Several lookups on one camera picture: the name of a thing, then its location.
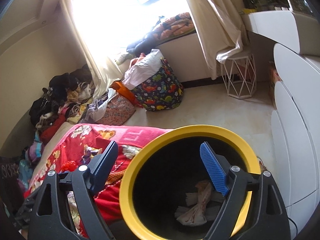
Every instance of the yellow bucket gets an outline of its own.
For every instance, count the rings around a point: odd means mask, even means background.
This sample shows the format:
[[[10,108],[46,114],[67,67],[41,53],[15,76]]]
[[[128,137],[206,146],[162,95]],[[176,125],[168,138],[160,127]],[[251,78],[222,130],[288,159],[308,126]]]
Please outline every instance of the yellow bucket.
[[[224,155],[231,165],[261,173],[251,147],[227,129],[191,125],[159,136],[131,161],[120,187],[124,221],[139,239],[196,240],[206,235],[213,221],[188,227],[174,218],[178,205],[185,206],[184,193],[195,192],[198,181],[209,179],[199,154],[204,141],[208,141],[217,154]],[[245,223],[251,194],[247,193],[232,235]]]

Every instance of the pink patterned cushion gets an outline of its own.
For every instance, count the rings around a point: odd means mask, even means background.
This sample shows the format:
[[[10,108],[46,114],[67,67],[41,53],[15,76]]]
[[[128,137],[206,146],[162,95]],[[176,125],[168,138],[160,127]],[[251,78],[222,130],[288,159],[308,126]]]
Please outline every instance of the pink patterned cushion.
[[[136,111],[133,104],[118,94],[109,103],[104,116],[97,123],[104,125],[123,125]]]

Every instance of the drawer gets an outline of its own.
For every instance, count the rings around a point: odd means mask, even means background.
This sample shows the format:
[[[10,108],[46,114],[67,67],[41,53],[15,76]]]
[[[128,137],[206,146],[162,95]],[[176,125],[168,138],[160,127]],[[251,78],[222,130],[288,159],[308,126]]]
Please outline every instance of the drawer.
[[[312,216],[313,212],[315,211],[318,205],[318,191],[319,190],[313,192],[306,198],[300,200],[299,202],[291,206],[290,215],[288,215],[288,217],[290,217],[296,223],[298,227],[298,232],[300,232],[306,225],[306,223],[309,221],[310,217]]]
[[[275,85],[275,100],[287,140],[291,205],[318,189],[318,166],[305,123],[283,82]]]
[[[278,115],[274,110],[271,114],[271,131],[275,146],[277,185],[280,190],[284,205],[290,205],[290,166],[287,138]]]
[[[320,170],[320,57],[301,57],[276,44],[274,58],[278,74],[290,91],[310,133]]]

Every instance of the yellow rim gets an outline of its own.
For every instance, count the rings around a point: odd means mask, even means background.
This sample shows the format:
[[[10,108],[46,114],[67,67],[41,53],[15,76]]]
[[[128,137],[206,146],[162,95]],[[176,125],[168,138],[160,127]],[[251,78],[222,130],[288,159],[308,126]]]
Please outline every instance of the yellow rim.
[[[153,155],[153,153],[155,153],[165,145],[179,139],[195,136],[216,138],[228,143],[239,153],[241,158],[244,160],[244,164],[246,165],[248,172],[256,174],[261,173],[257,157],[251,147],[246,143],[246,141],[235,133],[222,127],[212,125],[191,125],[177,128],[159,136],[158,138],[148,143],[140,151],[140,153],[134,157],[123,176],[120,187],[119,200],[122,216],[131,231],[141,240],[163,240],[164,238],[154,234],[148,228],[146,228],[135,212],[133,206],[132,191],[134,181],[140,168],[143,166],[146,160],[151,155]],[[251,192],[247,193],[244,205],[242,206],[232,235],[238,232],[245,223],[251,201],[251,194]]]

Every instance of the stool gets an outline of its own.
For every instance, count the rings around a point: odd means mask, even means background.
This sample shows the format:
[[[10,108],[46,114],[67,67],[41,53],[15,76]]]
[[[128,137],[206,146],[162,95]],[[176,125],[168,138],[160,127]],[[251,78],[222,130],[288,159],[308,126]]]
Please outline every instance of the stool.
[[[229,50],[230,49],[219,51],[217,57]],[[226,64],[229,61],[231,61],[231,67],[228,71]],[[244,47],[243,51],[228,57],[224,64],[220,63],[220,66],[228,96],[238,99],[252,97],[257,90],[257,74],[250,47]]]

